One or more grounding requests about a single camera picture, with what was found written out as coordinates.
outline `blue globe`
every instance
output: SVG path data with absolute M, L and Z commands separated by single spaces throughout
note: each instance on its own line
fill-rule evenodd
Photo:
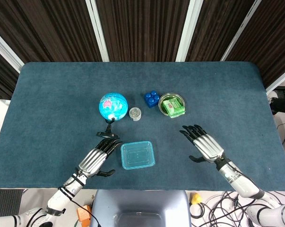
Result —
M 107 120 L 115 118 L 116 121 L 123 118 L 128 111 L 128 102 L 122 94 L 108 93 L 104 95 L 99 103 L 99 112 Z

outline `globe stand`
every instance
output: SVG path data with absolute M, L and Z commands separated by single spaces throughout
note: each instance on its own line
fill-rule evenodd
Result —
M 111 132 L 112 123 L 115 121 L 115 118 L 112 118 L 112 120 L 108 121 L 107 119 L 105 122 L 108 123 L 108 126 L 106 127 L 105 131 L 99 131 L 96 136 L 102 137 L 102 138 L 118 138 L 117 134 L 114 134 Z

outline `transparent plastic box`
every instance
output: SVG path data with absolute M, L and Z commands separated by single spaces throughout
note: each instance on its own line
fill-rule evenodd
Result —
M 125 143 L 121 146 L 124 169 L 138 169 L 155 165 L 153 145 L 150 141 Z

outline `robotic hand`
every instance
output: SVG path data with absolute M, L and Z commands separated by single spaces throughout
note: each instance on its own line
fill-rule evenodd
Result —
M 5 227 L 52 227 L 58 216 L 65 212 L 66 205 L 85 186 L 86 180 L 94 175 L 111 176 L 115 170 L 100 171 L 105 160 L 122 142 L 119 138 L 103 139 L 79 164 L 76 170 L 58 191 L 49 199 L 47 209 L 34 208 L 21 215 L 0 217 L 0 226 Z
M 193 162 L 207 161 L 215 163 L 219 173 L 228 183 L 244 198 L 260 200 L 263 205 L 248 206 L 246 211 L 251 220 L 261 226 L 285 227 L 285 205 L 280 205 L 266 192 L 262 191 L 255 183 L 229 160 L 224 149 L 199 125 L 183 126 L 186 130 L 180 130 L 185 137 L 197 147 L 202 157 L 190 156 Z

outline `blue table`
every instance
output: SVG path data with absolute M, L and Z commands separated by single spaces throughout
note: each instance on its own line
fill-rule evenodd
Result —
M 143 95 L 180 94 L 186 114 L 174 119 Z M 100 98 L 120 92 L 140 121 L 128 115 L 112 126 L 123 142 L 149 140 L 156 165 L 124 170 L 118 149 L 86 188 L 229 190 L 209 163 L 193 163 L 196 148 L 178 131 L 199 124 L 263 190 L 285 190 L 285 153 L 258 68 L 249 62 L 28 63 L 20 73 L 0 133 L 0 187 L 52 188 L 64 183 L 100 141 L 106 127 Z

